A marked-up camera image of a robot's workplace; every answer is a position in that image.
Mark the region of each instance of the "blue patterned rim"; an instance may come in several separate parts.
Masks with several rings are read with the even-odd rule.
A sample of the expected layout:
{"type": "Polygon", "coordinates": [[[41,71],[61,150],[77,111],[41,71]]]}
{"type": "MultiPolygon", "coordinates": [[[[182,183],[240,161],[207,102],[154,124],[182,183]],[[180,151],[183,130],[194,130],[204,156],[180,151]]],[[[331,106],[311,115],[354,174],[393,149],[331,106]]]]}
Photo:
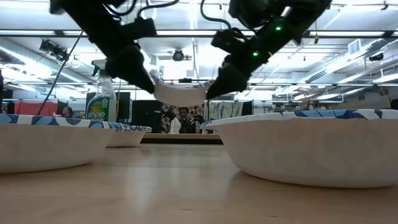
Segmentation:
{"type": "Polygon", "coordinates": [[[201,128],[245,121],[287,120],[294,118],[331,118],[331,119],[398,119],[397,110],[310,110],[280,113],[266,113],[235,118],[207,121],[201,128]]]}
{"type": "Polygon", "coordinates": [[[31,124],[31,125],[54,125],[82,128],[115,129],[115,131],[145,131],[151,132],[151,127],[130,126],[128,124],[90,121],[87,119],[59,118],[50,116],[32,116],[18,114],[0,114],[0,124],[31,124]]]}

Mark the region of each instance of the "white paper bowl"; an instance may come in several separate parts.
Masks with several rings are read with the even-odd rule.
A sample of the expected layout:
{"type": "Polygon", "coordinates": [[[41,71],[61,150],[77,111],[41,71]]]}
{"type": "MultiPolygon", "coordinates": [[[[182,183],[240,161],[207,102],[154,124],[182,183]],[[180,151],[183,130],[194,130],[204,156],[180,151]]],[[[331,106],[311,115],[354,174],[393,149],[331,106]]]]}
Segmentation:
{"type": "Polygon", "coordinates": [[[151,131],[151,127],[130,126],[130,130],[116,131],[106,147],[136,147],[141,143],[145,133],[151,131]]]}
{"type": "Polygon", "coordinates": [[[0,173],[59,169],[99,157],[118,123],[0,114],[0,173]]]}
{"type": "Polygon", "coordinates": [[[366,188],[398,183],[397,119],[395,110],[306,111],[221,119],[202,128],[217,130],[234,164],[256,177],[366,188]]]}

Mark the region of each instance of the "table surface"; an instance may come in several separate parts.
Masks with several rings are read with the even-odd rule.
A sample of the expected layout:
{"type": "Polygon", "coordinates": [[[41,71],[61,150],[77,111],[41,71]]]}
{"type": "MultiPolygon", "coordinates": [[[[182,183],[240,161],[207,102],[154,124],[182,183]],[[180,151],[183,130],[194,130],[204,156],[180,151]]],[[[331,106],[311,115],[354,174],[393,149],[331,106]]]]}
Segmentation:
{"type": "Polygon", "coordinates": [[[224,146],[107,149],[85,166],[0,175],[0,201],[1,224],[398,223],[398,187],[262,180],[238,171],[224,146]]]}

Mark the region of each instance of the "bottle label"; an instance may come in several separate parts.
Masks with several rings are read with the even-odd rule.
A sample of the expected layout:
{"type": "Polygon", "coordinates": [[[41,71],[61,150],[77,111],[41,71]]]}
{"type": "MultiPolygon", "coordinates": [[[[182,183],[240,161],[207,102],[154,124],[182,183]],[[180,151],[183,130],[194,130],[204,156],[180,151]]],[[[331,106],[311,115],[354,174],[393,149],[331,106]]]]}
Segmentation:
{"type": "Polygon", "coordinates": [[[109,121],[109,97],[91,101],[87,107],[86,118],[94,121],[109,121]]]}

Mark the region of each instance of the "wooden table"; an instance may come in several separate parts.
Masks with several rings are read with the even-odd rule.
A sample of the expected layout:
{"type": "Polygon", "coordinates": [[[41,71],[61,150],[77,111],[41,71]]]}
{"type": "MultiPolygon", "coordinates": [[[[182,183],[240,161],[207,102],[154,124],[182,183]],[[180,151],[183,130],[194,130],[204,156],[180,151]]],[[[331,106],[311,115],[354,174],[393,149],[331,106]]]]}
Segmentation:
{"type": "Polygon", "coordinates": [[[238,171],[223,146],[108,149],[87,166],[0,175],[0,202],[1,224],[398,223],[397,187],[262,180],[238,171]]]}

